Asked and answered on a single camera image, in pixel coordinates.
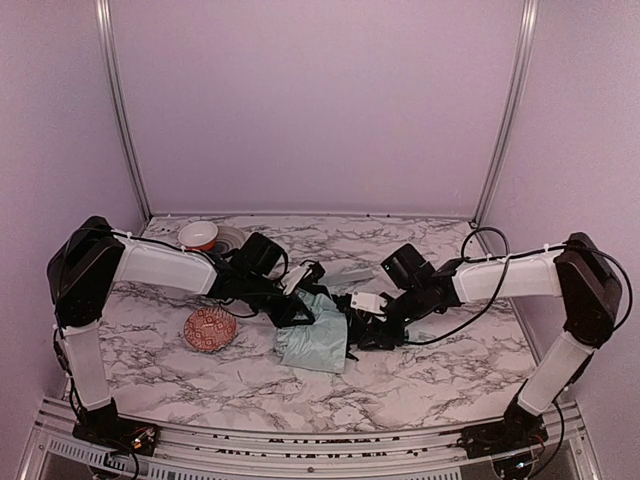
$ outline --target red patterned bowl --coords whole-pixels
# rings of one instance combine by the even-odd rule
[[[201,308],[184,324],[184,338],[202,352],[215,352],[226,347],[238,331],[236,319],[221,308]]]

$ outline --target white bowl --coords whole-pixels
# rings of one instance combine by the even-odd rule
[[[187,248],[209,250],[215,245],[218,227],[213,222],[199,221],[185,225],[178,233],[178,241]]]

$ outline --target aluminum frame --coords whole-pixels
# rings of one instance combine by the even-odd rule
[[[516,56],[513,64],[513,72],[511,74],[511,83],[509,85],[509,93],[507,95],[507,103],[504,108],[500,130],[493,149],[489,171],[485,178],[484,186],[476,211],[473,215],[473,221],[482,225],[491,201],[496,192],[500,172],[504,164],[509,146],[509,139],[513,130],[516,114],[522,94],[524,84],[527,78],[527,71],[531,60],[531,50],[533,48],[533,36],[535,26],[538,19],[538,0],[525,0],[522,10],[522,23],[520,25],[520,34],[518,36],[518,45],[516,47]]]
[[[573,458],[578,478],[598,480],[600,476],[593,470],[593,452],[580,411],[575,403],[562,405],[562,410],[565,441],[577,446],[573,449]],[[116,457],[104,467],[104,455],[109,450],[73,438],[74,422],[68,403],[44,399],[18,479],[39,480],[48,453],[116,473],[131,473],[133,465],[126,457]],[[550,435],[547,449],[554,448],[560,434],[560,418],[555,409],[545,413],[545,422]],[[460,429],[478,423],[484,421],[395,432],[284,433],[158,422],[160,436],[156,453],[153,457],[139,457],[140,478],[406,480],[416,478],[416,475],[425,479],[430,475],[439,478],[435,476],[439,474],[442,474],[441,478],[447,478],[445,474],[455,474],[465,465],[508,458],[528,450],[468,460],[464,451],[452,448],[452,444],[459,438]]]
[[[273,211],[273,212],[247,212],[247,211],[234,211],[234,212],[154,212],[154,218],[184,218],[184,217],[359,217],[359,218],[400,218],[407,220],[442,220],[451,222],[469,222],[468,215],[430,215],[430,214],[418,214],[418,213],[366,213],[366,212],[340,212],[340,213],[328,213],[323,211]]]
[[[113,26],[111,24],[111,6],[109,0],[96,0],[96,15],[98,21],[98,30],[100,32],[100,45],[107,70],[109,80],[109,89],[111,92],[111,101],[118,124],[118,133],[122,149],[125,155],[125,162],[133,193],[138,204],[138,210],[145,224],[151,220],[152,212],[149,205],[149,198],[142,181],[142,173],[138,164],[138,157],[133,144],[133,136],[129,128],[129,120],[127,119],[127,111],[125,108],[124,94],[120,81],[120,71],[118,69],[118,57],[116,54],[116,44],[113,35]]]
[[[509,137],[511,135],[516,111],[522,96],[524,82],[526,79],[527,69],[531,57],[531,49],[533,46],[533,33],[537,20],[537,12],[538,0],[524,0],[522,22],[520,26],[520,33],[518,36],[518,43],[516,46],[516,56],[514,60],[514,68],[511,76],[511,81],[509,84],[507,103],[505,105],[505,110],[503,113],[496,145],[493,150],[489,170],[485,177],[485,181],[483,183],[482,191],[480,194],[480,199],[473,216],[471,218],[469,218],[468,215],[451,216],[424,214],[421,216],[429,216],[434,218],[454,217],[455,219],[460,220],[472,219],[475,223],[482,224],[482,221],[487,214],[489,205],[495,193],[498,177],[500,175],[500,171],[502,169],[502,165],[506,156],[506,149],[509,143]],[[98,19],[98,29],[100,32],[100,43],[105,59],[111,98],[116,114],[116,120],[118,123],[119,136],[125,153],[127,170],[129,172],[129,176],[133,186],[138,209],[146,225],[148,224],[151,217],[156,215],[156,212],[153,212],[150,206],[148,195],[146,193],[146,189],[142,179],[138,157],[134,147],[133,136],[131,134],[129,121],[127,119],[124,93],[122,90],[120,72],[118,68],[115,38],[111,22],[110,0],[96,0],[96,13]],[[166,215],[166,213],[160,212],[158,213],[158,215]]]

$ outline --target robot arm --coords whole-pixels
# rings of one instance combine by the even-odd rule
[[[280,246],[259,233],[227,262],[217,255],[132,238],[113,230],[101,217],[88,219],[47,267],[61,337],[60,342],[54,341],[54,348],[72,379],[71,396],[81,414],[74,435],[96,443],[130,443],[129,432],[148,431],[146,443],[136,445],[146,448],[139,453],[153,451],[155,426],[118,417],[106,380],[98,324],[115,282],[245,300],[254,311],[266,312],[278,327],[311,324],[314,318],[304,303],[296,295],[285,294],[279,281],[267,278],[283,256]]]
[[[461,446],[470,458],[526,446],[534,434],[545,436],[540,431],[542,413],[577,380],[593,353],[613,334],[622,285],[594,251],[591,239],[576,233],[563,246],[510,258],[496,298],[562,297],[567,320],[562,334],[507,408],[504,421],[463,432]],[[396,286],[405,290],[384,308],[386,334],[399,345],[405,341],[408,323],[431,312],[492,298],[505,259],[474,263],[454,259],[436,271],[411,245],[405,245],[382,265]]]

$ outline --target white marble surface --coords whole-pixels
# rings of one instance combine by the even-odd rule
[[[154,218],[146,236],[176,243],[194,218]],[[327,274],[373,267],[374,279],[337,290],[399,292],[379,263],[406,242],[436,267],[458,255],[462,222],[366,217],[236,216],[216,223],[260,231],[294,262],[320,260]],[[471,253],[480,254],[477,245]],[[182,424],[240,430],[340,432],[453,424],[500,415],[534,367],[522,331],[499,302],[440,344],[354,353],[342,375],[278,364],[275,328],[266,316],[239,320],[233,343],[215,354],[192,350],[184,322],[206,298],[118,284],[101,326],[107,377],[123,413]],[[236,302],[231,307],[248,313]],[[439,335],[481,305],[432,315],[413,334]]]

